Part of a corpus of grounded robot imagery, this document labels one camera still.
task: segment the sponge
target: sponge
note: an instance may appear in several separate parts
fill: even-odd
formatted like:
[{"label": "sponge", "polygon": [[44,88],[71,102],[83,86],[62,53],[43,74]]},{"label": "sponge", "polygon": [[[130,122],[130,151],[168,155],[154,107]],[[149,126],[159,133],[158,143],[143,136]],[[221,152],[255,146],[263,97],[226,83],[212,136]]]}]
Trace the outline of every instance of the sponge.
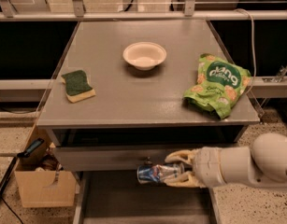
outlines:
[{"label": "sponge", "polygon": [[88,84],[87,75],[78,70],[61,75],[62,82],[66,85],[66,96],[72,103],[95,96],[95,90]]}]

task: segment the snack bag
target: snack bag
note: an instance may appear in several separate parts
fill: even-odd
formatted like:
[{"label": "snack bag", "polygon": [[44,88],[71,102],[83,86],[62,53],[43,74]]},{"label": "snack bag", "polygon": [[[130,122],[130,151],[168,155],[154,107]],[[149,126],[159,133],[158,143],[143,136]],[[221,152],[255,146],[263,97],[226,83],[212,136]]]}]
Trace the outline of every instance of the snack bag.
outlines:
[{"label": "snack bag", "polygon": [[225,119],[246,89],[250,78],[247,69],[211,54],[202,54],[199,58],[197,84],[184,92],[183,97],[189,104],[208,112],[216,112],[220,119]]}]

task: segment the white bowl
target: white bowl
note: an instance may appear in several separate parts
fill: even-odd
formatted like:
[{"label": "white bowl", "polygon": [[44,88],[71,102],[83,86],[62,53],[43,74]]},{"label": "white bowl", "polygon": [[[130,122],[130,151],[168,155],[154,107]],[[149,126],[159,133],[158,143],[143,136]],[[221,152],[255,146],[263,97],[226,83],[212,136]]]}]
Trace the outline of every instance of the white bowl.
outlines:
[{"label": "white bowl", "polygon": [[165,60],[165,49],[152,42],[138,42],[128,46],[123,58],[136,69],[147,71]]}]

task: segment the soda can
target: soda can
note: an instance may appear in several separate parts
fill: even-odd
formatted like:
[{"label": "soda can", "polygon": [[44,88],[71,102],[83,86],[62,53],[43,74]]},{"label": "soda can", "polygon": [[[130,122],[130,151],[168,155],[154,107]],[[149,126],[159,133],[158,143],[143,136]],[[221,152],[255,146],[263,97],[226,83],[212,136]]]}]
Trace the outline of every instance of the soda can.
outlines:
[{"label": "soda can", "polygon": [[183,164],[143,165],[137,169],[137,180],[140,184],[164,183],[166,179],[176,178],[184,172]]}]

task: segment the speckled floor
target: speckled floor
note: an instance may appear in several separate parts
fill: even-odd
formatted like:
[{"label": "speckled floor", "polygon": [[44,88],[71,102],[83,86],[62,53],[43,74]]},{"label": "speckled floor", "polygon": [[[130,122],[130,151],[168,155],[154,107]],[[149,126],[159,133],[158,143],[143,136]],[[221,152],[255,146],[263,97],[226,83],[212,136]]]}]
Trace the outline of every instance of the speckled floor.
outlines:
[{"label": "speckled floor", "polygon": [[[20,152],[31,131],[34,114],[12,115],[0,113],[0,152]],[[263,123],[250,126],[238,141],[247,146],[260,133],[287,135],[287,123],[274,108],[265,108]],[[0,179],[11,159],[0,158]],[[243,185],[228,185],[214,189],[221,224],[287,224],[287,193],[266,189],[252,189]],[[12,175],[3,194],[6,202],[20,216],[23,223],[70,224],[74,208],[23,208],[15,176]],[[0,201],[0,224],[20,223]]]}]

